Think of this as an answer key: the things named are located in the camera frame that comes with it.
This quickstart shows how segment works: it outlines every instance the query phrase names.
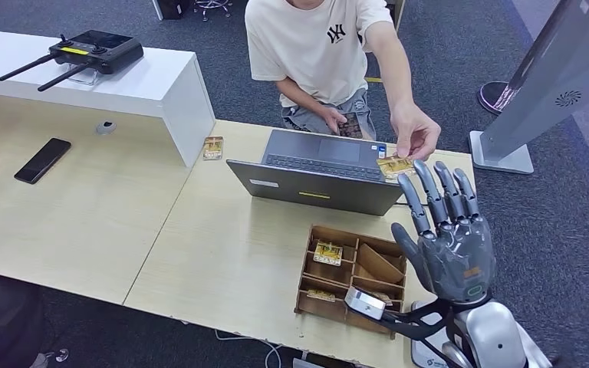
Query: card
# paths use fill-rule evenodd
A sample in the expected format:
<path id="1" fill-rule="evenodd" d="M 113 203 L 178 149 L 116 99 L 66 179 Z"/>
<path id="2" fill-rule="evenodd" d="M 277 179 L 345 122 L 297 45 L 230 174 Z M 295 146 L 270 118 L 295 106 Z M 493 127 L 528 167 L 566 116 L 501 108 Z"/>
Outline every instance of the card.
<path id="1" fill-rule="evenodd" d="M 332 301 L 335 303 L 335 295 L 331 293 L 327 293 L 326 291 L 310 289 L 307 293 L 307 296 L 313 297 L 315 299 L 321 299 L 323 301 Z"/>
<path id="2" fill-rule="evenodd" d="M 204 160 L 221 159 L 223 141 L 221 136 L 206 137 L 204 139 Z"/>
<path id="3" fill-rule="evenodd" d="M 385 293 L 379 293 L 377 291 L 368 291 L 368 293 L 378 299 L 381 299 L 385 303 L 385 305 L 388 307 L 391 307 L 394 305 L 394 303 L 392 303 L 392 300 L 390 299 L 390 297 L 388 297 L 387 294 L 385 294 Z"/>
<path id="4" fill-rule="evenodd" d="M 342 264 L 342 247 L 337 247 L 327 241 L 318 240 L 313 261 L 339 266 Z"/>
<path id="5" fill-rule="evenodd" d="M 377 159 L 376 162 L 380 167 L 380 171 L 385 175 L 385 179 L 395 179 L 399 174 L 403 173 L 407 175 L 415 173 L 411 159 L 390 156 Z"/>
<path id="6" fill-rule="evenodd" d="M 346 123 L 337 123 L 337 128 L 340 131 L 340 136 L 348 136 L 350 138 L 362 139 L 362 130 L 360 130 L 360 124 L 357 121 L 355 113 L 348 113 L 344 115 L 347 118 Z"/>

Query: man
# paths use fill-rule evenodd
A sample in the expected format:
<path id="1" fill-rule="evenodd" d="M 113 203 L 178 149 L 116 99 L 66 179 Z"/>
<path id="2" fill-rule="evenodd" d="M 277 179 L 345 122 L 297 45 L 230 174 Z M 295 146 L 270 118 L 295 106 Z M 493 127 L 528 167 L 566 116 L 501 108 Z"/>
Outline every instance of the man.
<path id="1" fill-rule="evenodd" d="M 45 368 L 39 287 L 0 277 L 0 368 Z"/>
<path id="2" fill-rule="evenodd" d="M 252 78 L 281 91 L 284 125 L 338 133 L 355 113 L 365 138 L 376 138 L 367 106 L 367 56 L 380 65 L 397 155 L 426 159 L 441 128 L 414 103 L 410 64 L 384 0 L 249 0 Z"/>

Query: human hand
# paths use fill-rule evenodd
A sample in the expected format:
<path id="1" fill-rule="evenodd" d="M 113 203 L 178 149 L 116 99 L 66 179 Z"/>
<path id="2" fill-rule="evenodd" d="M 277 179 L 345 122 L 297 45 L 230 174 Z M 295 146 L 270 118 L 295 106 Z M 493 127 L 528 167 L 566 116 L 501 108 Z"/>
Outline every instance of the human hand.
<path id="1" fill-rule="evenodd" d="M 347 118 L 333 107 L 322 106 L 319 111 L 319 115 L 324 119 L 326 125 L 328 125 L 328 127 L 331 128 L 335 134 L 340 133 L 337 124 L 347 122 Z"/>
<path id="2" fill-rule="evenodd" d="M 427 160 L 435 151 L 441 127 L 414 102 L 396 104 L 390 122 L 398 136 L 397 156 Z"/>

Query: laptop keyboard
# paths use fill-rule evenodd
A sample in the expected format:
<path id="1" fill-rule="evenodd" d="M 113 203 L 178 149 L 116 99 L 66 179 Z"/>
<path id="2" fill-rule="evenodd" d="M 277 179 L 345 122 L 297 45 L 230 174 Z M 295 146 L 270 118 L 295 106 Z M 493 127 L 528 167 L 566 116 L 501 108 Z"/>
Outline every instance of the laptop keyboard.
<path id="1" fill-rule="evenodd" d="M 268 155 L 265 163 L 271 166 L 306 170 L 314 173 L 334 174 L 356 179 L 380 180 L 379 169 L 368 169 L 366 167 L 343 165 L 341 163 L 327 163 L 325 161 L 317 161 L 314 159 L 299 159 L 295 157 Z"/>

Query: ny logo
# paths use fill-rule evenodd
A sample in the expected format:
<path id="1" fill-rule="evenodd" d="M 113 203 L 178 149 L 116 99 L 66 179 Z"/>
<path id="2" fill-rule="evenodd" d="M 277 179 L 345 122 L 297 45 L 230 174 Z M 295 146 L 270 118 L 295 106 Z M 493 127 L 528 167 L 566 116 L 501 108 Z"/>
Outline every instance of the ny logo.
<path id="1" fill-rule="evenodd" d="M 344 29 L 342 29 L 342 25 L 335 25 L 335 29 L 333 29 L 333 27 L 330 27 L 328 29 L 328 32 L 326 32 L 326 34 L 328 35 L 328 37 L 331 38 L 332 44 L 344 40 L 343 38 L 340 37 L 341 35 L 342 36 L 347 35 L 346 33 L 344 33 Z"/>

